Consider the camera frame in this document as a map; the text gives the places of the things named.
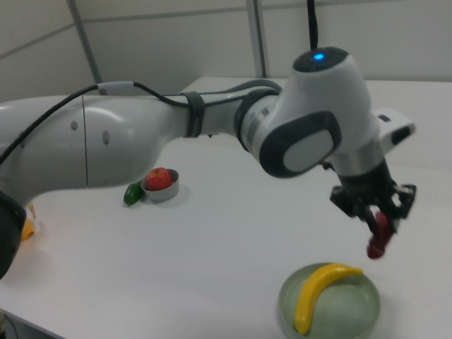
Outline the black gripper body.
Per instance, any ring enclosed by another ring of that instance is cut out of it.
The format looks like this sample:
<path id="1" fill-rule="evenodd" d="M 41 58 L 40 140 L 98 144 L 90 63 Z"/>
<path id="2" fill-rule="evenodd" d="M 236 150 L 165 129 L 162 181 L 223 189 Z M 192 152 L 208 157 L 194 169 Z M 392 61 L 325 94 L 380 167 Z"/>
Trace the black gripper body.
<path id="1" fill-rule="evenodd" d="M 365 174 L 338 178 L 330 200 L 351 218 L 363 220 L 376 206 L 389 219 L 406 219 L 415 201 L 417 187 L 396 184 L 386 162 Z"/>

